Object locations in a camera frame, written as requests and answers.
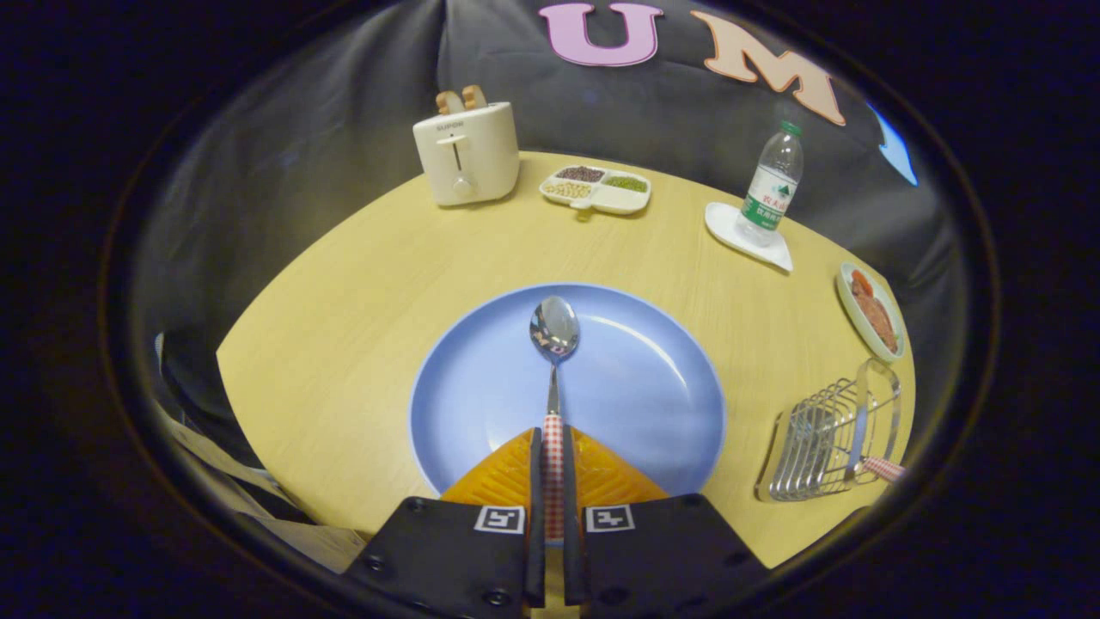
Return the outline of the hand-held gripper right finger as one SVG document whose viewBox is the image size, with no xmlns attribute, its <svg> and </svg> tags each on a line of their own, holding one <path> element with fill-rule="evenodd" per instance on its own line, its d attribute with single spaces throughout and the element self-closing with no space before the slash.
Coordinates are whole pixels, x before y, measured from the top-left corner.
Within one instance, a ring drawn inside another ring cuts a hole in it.
<svg viewBox="0 0 1100 619">
<path fill-rule="evenodd" d="M 712 616 L 767 568 L 698 493 L 668 496 L 563 427 L 563 603 L 583 616 Z"/>
</svg>

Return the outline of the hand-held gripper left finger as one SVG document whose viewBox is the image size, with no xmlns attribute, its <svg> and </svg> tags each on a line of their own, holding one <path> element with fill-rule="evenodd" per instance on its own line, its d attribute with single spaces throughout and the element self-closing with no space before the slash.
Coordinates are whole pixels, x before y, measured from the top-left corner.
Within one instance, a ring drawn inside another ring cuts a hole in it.
<svg viewBox="0 0 1100 619">
<path fill-rule="evenodd" d="M 542 432 L 529 428 L 443 497 L 410 496 L 346 576 L 436 616 L 527 616 L 546 604 Z"/>
</svg>

